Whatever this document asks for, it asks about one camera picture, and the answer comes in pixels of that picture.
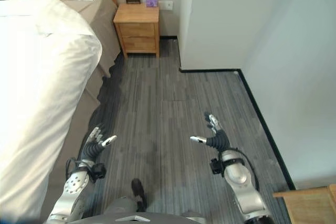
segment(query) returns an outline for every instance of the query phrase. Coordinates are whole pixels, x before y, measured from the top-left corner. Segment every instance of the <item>purple box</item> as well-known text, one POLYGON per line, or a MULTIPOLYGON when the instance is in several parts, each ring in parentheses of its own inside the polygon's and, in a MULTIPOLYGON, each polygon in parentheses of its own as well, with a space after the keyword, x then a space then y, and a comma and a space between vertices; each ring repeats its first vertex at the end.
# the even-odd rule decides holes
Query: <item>purple box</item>
POLYGON ((147 7, 157 7, 158 0, 146 0, 146 6, 147 7))

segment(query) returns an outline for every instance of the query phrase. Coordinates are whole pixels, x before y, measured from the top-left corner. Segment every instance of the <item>wall outlet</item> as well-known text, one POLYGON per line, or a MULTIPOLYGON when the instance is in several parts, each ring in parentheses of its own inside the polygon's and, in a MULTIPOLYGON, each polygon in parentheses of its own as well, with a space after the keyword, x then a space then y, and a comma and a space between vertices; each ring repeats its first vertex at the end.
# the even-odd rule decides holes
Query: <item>wall outlet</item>
POLYGON ((159 9, 160 10, 172 10, 173 1, 159 1, 159 9))

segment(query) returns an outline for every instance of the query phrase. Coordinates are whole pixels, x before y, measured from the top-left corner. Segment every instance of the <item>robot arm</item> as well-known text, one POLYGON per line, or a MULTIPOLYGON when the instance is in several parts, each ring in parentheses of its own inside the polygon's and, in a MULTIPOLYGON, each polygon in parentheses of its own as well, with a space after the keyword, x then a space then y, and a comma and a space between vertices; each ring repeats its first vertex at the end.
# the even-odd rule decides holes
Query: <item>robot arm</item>
POLYGON ((260 193, 252 184, 251 174, 245 167, 239 151, 230 147, 230 142, 218 120, 212 114, 205 114, 209 127, 216 133, 214 137, 192 136, 190 139, 216 148, 218 160, 211 160, 214 174, 221 173, 234 192, 237 206, 244 224, 274 224, 260 193))
POLYGON ((102 130, 95 127, 83 147, 79 164, 67 179, 63 193, 54 205, 45 224, 63 224, 78 220, 85 210, 85 203, 93 191, 93 184, 105 176, 103 164, 96 164, 98 155, 117 139, 112 136, 103 139, 102 130))

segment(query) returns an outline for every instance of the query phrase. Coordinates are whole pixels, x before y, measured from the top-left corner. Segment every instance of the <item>wooden nightstand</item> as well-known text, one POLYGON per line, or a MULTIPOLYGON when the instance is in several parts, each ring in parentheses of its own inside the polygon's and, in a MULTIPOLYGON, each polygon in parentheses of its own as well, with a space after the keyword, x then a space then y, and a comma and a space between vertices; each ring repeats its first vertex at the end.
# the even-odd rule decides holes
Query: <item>wooden nightstand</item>
POLYGON ((113 20, 124 57, 129 52, 152 52, 158 58, 159 8, 145 4, 120 4, 113 20))

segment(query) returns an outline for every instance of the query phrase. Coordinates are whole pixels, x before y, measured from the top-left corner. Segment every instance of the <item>striped carpet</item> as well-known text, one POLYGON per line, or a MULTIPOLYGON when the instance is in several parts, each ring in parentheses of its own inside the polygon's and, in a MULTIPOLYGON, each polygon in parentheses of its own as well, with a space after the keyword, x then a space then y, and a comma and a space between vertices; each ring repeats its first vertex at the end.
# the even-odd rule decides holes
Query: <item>striped carpet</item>
POLYGON ((285 204, 272 193, 288 189, 246 90, 234 72, 180 73, 177 40, 163 40, 161 57, 118 57, 101 88, 101 106, 91 126, 103 122, 118 135, 100 161, 107 176, 95 185, 86 215, 114 199, 131 196, 131 180, 142 180, 148 211, 180 215, 193 210, 208 223, 241 223, 233 194, 209 162, 216 151, 191 142, 210 136, 204 111, 220 120, 232 147, 255 165, 260 192, 277 223, 290 223, 285 204))

